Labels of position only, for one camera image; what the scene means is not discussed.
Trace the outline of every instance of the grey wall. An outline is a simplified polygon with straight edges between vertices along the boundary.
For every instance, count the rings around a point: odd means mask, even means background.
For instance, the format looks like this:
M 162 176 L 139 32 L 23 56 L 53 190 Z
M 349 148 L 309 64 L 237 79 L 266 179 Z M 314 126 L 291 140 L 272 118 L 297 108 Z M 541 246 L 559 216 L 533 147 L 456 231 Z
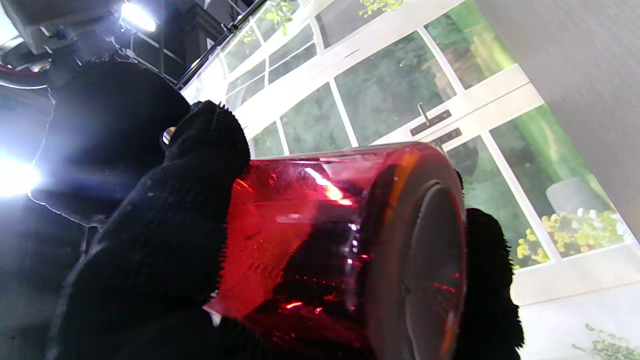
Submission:
M 476 1 L 640 238 L 640 1 Z

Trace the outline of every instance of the white frame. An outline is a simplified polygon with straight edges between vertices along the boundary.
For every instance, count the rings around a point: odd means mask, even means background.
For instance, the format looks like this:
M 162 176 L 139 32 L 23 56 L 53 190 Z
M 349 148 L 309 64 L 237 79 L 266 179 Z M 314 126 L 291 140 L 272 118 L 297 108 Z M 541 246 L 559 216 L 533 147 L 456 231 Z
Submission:
M 275 121 L 284 152 L 288 155 L 289 150 L 280 116 L 320 86 L 329 82 L 349 140 L 352 146 L 357 146 L 358 142 L 353 128 L 335 86 L 335 77 L 392 42 L 418 31 L 435 55 L 457 94 L 440 106 L 428 110 L 427 114 L 432 117 L 444 110 L 449 110 L 452 116 L 427 131 L 412 136 L 410 129 L 424 121 L 422 117 L 418 117 L 377 140 L 374 144 L 408 140 L 428 142 L 452 129 L 460 128 L 462 135 L 443 145 L 444 150 L 447 151 L 471 138 L 482 137 L 516 200 L 525 212 L 536 236 L 542 242 L 551 259 L 548 263 L 516 271 L 512 294 L 517 304 L 521 306 L 535 304 L 640 281 L 640 269 L 636 265 L 638 258 L 640 258 L 640 245 L 637 243 L 617 245 L 562 259 L 548 234 L 539 224 L 540 218 L 495 145 L 489 131 L 542 105 L 544 103 L 542 98 L 530 84 L 519 65 L 513 65 L 465 90 L 444 55 L 436 46 L 435 41 L 423 28 L 429 21 L 464 0 L 407 0 L 400 9 L 380 15 L 340 42 L 325 49 L 320 45 L 320 32 L 315 16 L 332 1 L 334 0 L 301 1 L 301 8 L 294 14 L 294 21 L 289 24 L 291 36 L 284 37 L 278 32 L 267 42 L 264 42 L 259 35 L 262 47 L 231 74 L 226 69 L 226 62 L 221 52 L 218 52 L 220 54 L 218 57 L 210 60 L 210 62 L 218 60 L 221 63 L 220 66 L 228 83 L 258 62 L 265 58 L 268 59 L 273 51 L 284 45 L 304 26 L 311 25 L 318 55 L 278 81 L 269 84 L 265 90 L 253 96 L 235 111 L 248 138 L 255 136 Z M 206 73 L 208 66 L 209 64 L 205 66 L 201 74 Z M 226 84 L 220 86 L 224 86 L 224 92 L 226 92 Z M 603 268 L 613 270 L 603 272 L 601 271 Z

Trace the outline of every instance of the window pane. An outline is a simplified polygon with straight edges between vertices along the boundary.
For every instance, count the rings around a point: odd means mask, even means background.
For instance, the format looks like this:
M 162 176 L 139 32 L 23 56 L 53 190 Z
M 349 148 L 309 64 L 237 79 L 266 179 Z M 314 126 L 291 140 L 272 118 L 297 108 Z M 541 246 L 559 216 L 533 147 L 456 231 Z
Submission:
M 253 27 L 249 27 L 247 31 L 240 35 L 240 39 L 231 46 L 228 52 L 224 52 L 229 72 L 235 70 L 258 49 L 260 49 L 260 40 L 258 40 Z
M 367 7 L 358 0 L 335 0 L 324 8 L 316 15 L 324 47 L 336 44 L 384 13 L 382 9 L 360 13 L 366 11 Z
M 249 148 L 253 158 L 271 158 L 284 155 L 278 126 L 275 122 L 249 140 Z
M 465 89 L 515 64 L 472 0 L 459 4 L 425 28 Z
M 302 49 L 314 41 L 314 33 L 311 26 L 307 25 L 281 48 L 269 55 L 269 66 L 274 67 L 296 51 Z
M 295 0 L 268 2 L 266 9 L 255 19 L 262 39 L 266 42 L 275 35 L 280 30 L 281 23 L 290 19 L 299 8 L 300 3 Z
M 269 84 L 297 69 L 300 65 L 311 60 L 315 55 L 317 55 L 316 45 L 311 44 L 298 54 L 286 59 L 280 65 L 269 70 Z
M 359 145 L 369 145 L 430 110 L 455 91 L 414 32 L 335 78 Z
M 351 147 L 329 84 L 324 84 L 282 115 L 291 154 Z
M 562 257 L 634 240 L 547 105 L 491 134 Z
M 511 246 L 511 259 L 515 267 L 524 268 L 547 262 L 547 253 L 537 241 L 484 141 L 478 136 L 447 151 L 447 155 L 453 167 L 462 175 L 467 207 L 487 212 L 502 226 Z
M 264 89 L 264 75 L 241 87 L 227 97 L 227 106 L 231 111 L 236 111 L 240 105 L 251 99 L 255 94 Z
M 266 61 L 262 60 L 258 65 L 254 66 L 251 70 L 240 75 L 237 79 L 231 81 L 227 87 L 227 95 L 231 94 L 234 90 L 237 90 L 240 86 L 254 80 L 258 76 L 264 73 Z

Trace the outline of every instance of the door handle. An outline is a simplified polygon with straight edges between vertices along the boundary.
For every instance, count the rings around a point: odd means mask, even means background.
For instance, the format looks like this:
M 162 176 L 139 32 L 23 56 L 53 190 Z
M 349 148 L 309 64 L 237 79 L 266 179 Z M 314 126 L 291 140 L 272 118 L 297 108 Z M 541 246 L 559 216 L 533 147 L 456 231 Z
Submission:
M 425 131 L 426 129 L 429 129 L 431 126 L 434 126 L 451 117 L 451 111 L 445 110 L 439 113 L 438 115 L 434 116 L 433 118 L 429 119 L 429 117 L 427 116 L 427 112 L 424 110 L 424 106 L 422 105 L 422 103 L 418 104 L 418 111 L 424 118 L 424 123 L 411 129 L 411 136 L 416 136 L 419 133 Z

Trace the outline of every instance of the gloved hand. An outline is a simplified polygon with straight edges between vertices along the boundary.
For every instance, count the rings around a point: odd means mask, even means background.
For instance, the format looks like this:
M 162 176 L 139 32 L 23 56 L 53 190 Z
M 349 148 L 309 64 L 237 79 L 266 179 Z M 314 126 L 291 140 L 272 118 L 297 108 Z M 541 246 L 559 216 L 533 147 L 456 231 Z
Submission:
M 227 180 L 235 180 L 249 165 L 249 145 L 242 126 L 224 106 L 211 101 L 197 102 L 191 113 L 175 128 L 168 144 L 160 141 L 165 151 L 164 163 L 173 161 L 222 161 L 223 166 L 211 167 Z

